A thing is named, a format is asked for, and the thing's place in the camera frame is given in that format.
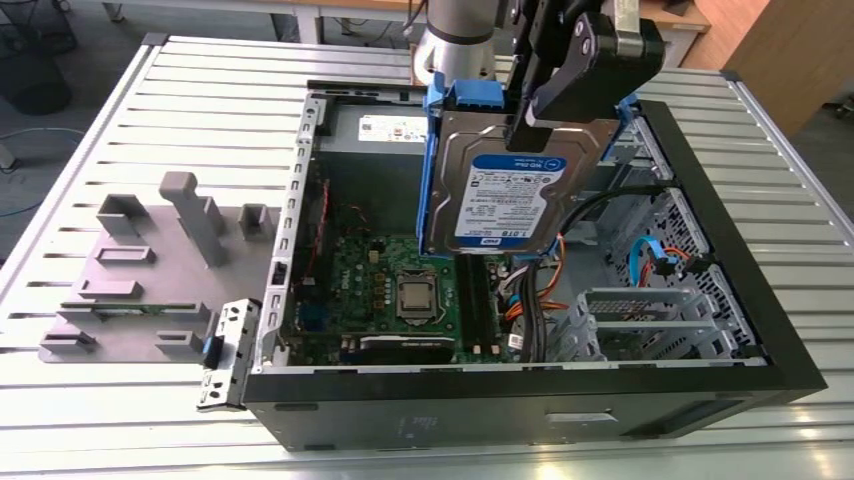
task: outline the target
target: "desk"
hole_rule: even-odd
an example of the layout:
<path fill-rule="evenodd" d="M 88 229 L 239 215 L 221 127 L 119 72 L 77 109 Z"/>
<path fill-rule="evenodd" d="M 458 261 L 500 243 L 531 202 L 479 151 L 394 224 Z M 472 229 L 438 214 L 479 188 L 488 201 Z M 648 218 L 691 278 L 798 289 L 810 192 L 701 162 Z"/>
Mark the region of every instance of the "desk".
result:
<path fill-rule="evenodd" d="M 299 22 L 303 43 L 323 43 L 323 17 L 356 18 L 404 22 L 408 0 L 124 0 L 123 3 L 163 7 L 290 14 Z M 117 4 L 104 3 L 107 13 L 119 20 Z M 691 4 L 684 16 L 663 10 L 664 0 L 640 0 L 640 16 L 655 21 L 667 42 L 664 66 L 678 67 L 698 35 L 709 31 L 710 23 Z M 418 22 L 424 22 L 419 15 Z"/>
<path fill-rule="evenodd" d="M 311 78 L 410 82 L 408 52 L 172 37 L 144 46 L 0 270 L 0 476 L 123 478 L 837 478 L 854 471 L 850 222 L 749 92 L 666 70 L 639 96 L 670 104 L 830 388 L 674 440 L 291 454 L 248 413 L 199 414 L 201 369 L 44 364 L 99 235 L 108 193 L 163 204 L 167 170 L 217 205 L 279 206 Z M 510 62 L 498 59 L 499 79 Z"/>

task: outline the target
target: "computer chassis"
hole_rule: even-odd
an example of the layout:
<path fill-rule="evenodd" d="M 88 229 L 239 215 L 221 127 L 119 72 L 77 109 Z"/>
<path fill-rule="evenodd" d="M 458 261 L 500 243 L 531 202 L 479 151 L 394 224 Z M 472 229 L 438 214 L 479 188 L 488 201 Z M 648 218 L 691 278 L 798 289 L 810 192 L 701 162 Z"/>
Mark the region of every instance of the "computer chassis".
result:
<path fill-rule="evenodd" d="M 671 188 L 612 200 L 567 235 L 555 297 L 571 307 L 554 317 L 546 363 L 292 365 L 283 327 L 296 316 L 294 252 L 310 166 L 326 148 L 319 135 L 350 135 L 335 118 L 343 105 L 418 117 L 423 93 L 310 84 L 267 292 L 223 308 L 201 411 L 248 409 L 295 451 L 555 444 L 678 437 L 826 388 L 668 108 L 650 101 L 632 105 L 634 120 L 584 192 L 654 182 Z M 411 172 L 395 170 L 402 183 L 418 182 L 423 145 L 388 148 L 412 162 Z M 691 272 L 680 265 L 634 288 L 627 258 L 640 235 L 703 265 Z M 603 354 L 596 338 L 608 331 L 643 340 L 631 358 Z M 496 336 L 507 342 L 508 332 Z"/>

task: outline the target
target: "metal bracket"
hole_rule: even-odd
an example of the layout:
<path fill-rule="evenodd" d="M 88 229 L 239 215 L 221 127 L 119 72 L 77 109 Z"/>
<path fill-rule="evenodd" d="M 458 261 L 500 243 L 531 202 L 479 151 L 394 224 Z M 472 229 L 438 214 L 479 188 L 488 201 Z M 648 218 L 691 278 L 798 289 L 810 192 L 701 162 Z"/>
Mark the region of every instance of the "metal bracket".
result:
<path fill-rule="evenodd" d="M 260 302 L 252 299 L 223 305 L 216 330 L 204 343 L 200 412 L 245 410 L 240 402 L 260 311 Z"/>
<path fill-rule="evenodd" d="M 643 55 L 640 7 L 638 0 L 606 0 L 602 13 L 611 17 L 616 33 L 616 53 L 623 57 Z"/>

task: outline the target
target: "hard drive label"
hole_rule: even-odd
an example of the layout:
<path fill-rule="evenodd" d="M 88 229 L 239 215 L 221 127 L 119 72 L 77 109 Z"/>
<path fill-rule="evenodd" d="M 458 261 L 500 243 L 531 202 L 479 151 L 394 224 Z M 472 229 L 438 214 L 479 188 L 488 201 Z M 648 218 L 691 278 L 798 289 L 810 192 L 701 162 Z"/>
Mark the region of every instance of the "hard drive label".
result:
<path fill-rule="evenodd" d="M 560 179 L 566 165 L 560 157 L 475 157 L 455 236 L 482 246 L 512 245 L 530 238 L 547 205 L 542 191 Z"/>

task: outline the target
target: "power supply label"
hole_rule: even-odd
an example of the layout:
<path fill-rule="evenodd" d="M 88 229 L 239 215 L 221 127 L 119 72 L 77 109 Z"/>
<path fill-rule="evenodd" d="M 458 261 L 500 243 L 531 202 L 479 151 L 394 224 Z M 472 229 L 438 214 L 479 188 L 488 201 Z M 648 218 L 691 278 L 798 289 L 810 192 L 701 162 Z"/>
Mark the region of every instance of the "power supply label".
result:
<path fill-rule="evenodd" d="M 364 115 L 359 119 L 360 142 L 427 141 L 427 116 Z"/>

